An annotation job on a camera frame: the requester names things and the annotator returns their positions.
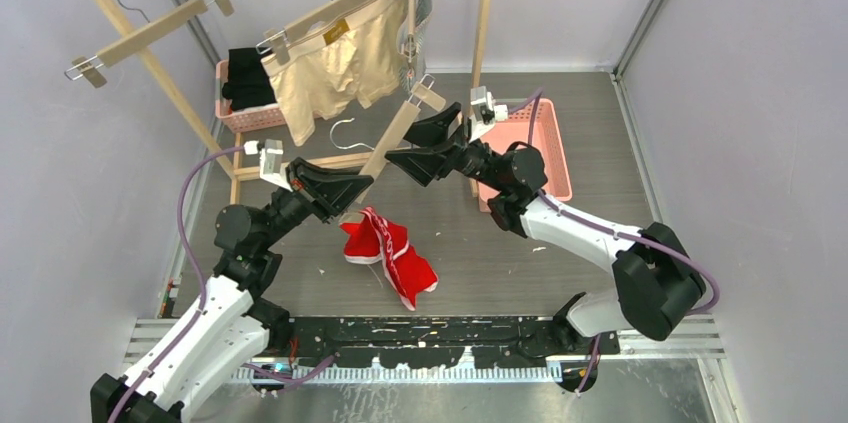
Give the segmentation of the red white underwear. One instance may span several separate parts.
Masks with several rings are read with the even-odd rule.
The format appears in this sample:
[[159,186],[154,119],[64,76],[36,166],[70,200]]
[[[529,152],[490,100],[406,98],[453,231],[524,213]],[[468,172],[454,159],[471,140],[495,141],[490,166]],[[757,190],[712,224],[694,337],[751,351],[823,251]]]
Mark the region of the red white underwear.
[[415,311],[418,295],[437,288],[436,272],[418,254],[405,226],[378,214],[373,207],[366,207],[359,214],[358,221],[340,224],[348,235],[343,249],[345,260],[358,265],[379,263],[400,302],[409,311]]

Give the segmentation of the beige underwear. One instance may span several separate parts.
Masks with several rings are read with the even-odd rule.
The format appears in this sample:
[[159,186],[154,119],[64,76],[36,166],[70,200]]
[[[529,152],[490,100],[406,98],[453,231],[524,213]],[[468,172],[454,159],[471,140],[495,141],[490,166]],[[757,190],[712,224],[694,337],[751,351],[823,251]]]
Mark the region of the beige underwear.
[[340,115],[353,100],[367,109],[395,92],[406,59],[398,49],[407,0],[370,0],[289,48],[281,64],[261,59],[296,146],[315,131],[315,119]]

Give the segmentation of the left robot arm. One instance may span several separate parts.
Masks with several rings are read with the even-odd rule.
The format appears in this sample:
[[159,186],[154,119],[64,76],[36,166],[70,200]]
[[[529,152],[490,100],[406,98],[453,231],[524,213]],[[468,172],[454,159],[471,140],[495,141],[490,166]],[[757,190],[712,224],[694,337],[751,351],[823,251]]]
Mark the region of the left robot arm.
[[264,299],[282,255],[271,248],[309,217],[342,215],[374,182],[354,170],[302,158],[272,175],[277,189],[261,208],[232,204],[216,219],[222,254],[190,309],[120,377],[103,374],[90,390],[94,422],[189,422],[230,376],[292,340],[289,312]]

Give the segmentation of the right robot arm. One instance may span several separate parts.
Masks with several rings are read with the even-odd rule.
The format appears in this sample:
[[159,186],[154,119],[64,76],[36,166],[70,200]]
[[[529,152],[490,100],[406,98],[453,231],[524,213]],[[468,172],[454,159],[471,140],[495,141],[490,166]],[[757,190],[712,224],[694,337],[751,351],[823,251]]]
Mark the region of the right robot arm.
[[501,230],[562,248],[611,276],[614,289],[577,294],[564,306],[554,329],[562,350],[580,353],[595,336],[623,329],[663,341],[684,317],[715,305],[714,281],[670,227],[617,224],[553,198],[543,190],[547,176],[538,148],[516,141],[499,153],[474,135],[473,120],[449,133],[444,125],[458,111],[452,105],[413,124],[405,137],[411,148],[385,158],[422,186],[457,172],[495,190],[487,206]]

